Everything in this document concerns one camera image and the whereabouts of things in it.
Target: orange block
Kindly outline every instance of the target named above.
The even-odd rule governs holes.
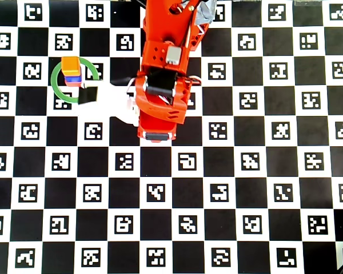
[[[61,70],[64,76],[81,75],[80,60],[78,57],[62,57]]]

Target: table surface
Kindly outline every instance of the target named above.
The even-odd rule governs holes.
[[[144,15],[131,2],[0,1],[0,273],[335,273],[343,0],[219,2],[190,58],[202,86],[160,144],[49,85],[62,56],[107,82],[134,75]]]

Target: stacked blocks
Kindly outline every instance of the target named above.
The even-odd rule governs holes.
[[[81,67],[78,57],[62,57],[61,70],[68,87],[81,86]]]

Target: checkered mat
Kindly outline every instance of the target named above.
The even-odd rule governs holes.
[[[335,273],[343,0],[219,2],[190,58],[202,87],[160,144],[49,86],[67,55],[104,81],[134,75],[144,14],[0,1],[0,273]]]

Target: green circle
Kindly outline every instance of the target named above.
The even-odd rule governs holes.
[[[86,60],[84,58],[79,57],[79,60],[80,60],[80,64],[85,65],[91,71],[91,74],[93,75],[93,79],[98,81],[99,80],[99,74],[98,74],[96,67],[94,67],[94,65],[91,62],[89,62],[88,60]],[[55,66],[55,68],[53,69],[52,74],[51,74],[51,87],[53,88],[53,91],[55,92],[57,97],[59,97],[61,100],[65,101],[66,103],[71,103],[71,104],[78,103],[79,98],[69,97],[69,96],[65,95],[61,91],[60,87],[58,86],[57,77],[58,77],[58,74],[60,71],[61,71],[61,62],[59,62]]]

